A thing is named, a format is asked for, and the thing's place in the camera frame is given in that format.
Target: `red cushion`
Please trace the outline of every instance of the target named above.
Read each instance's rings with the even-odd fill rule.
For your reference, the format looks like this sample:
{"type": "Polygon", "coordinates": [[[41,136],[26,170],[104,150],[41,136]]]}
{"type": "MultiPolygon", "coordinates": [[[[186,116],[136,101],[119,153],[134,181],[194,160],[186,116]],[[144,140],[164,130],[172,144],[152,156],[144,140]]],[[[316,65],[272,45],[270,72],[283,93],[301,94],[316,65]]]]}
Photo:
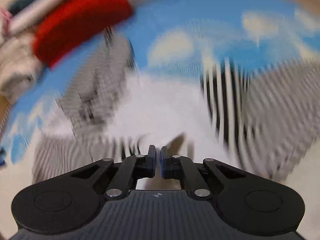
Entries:
{"type": "Polygon", "coordinates": [[[93,35],[132,15],[128,0],[68,0],[38,27],[33,50],[52,67],[93,35]]]}

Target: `metal rivet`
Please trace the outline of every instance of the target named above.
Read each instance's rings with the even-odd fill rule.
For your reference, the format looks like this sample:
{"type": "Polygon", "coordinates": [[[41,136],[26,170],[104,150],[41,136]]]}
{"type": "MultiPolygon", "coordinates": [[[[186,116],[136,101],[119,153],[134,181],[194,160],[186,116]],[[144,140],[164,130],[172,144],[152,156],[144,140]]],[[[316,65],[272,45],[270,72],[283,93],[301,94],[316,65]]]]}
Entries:
{"type": "Polygon", "coordinates": [[[197,189],[195,195],[198,197],[207,197],[210,195],[210,191],[204,188],[197,189]]]}
{"type": "Polygon", "coordinates": [[[122,194],[122,191],[118,188],[111,188],[107,190],[107,195],[109,197],[119,197],[122,194]]]}

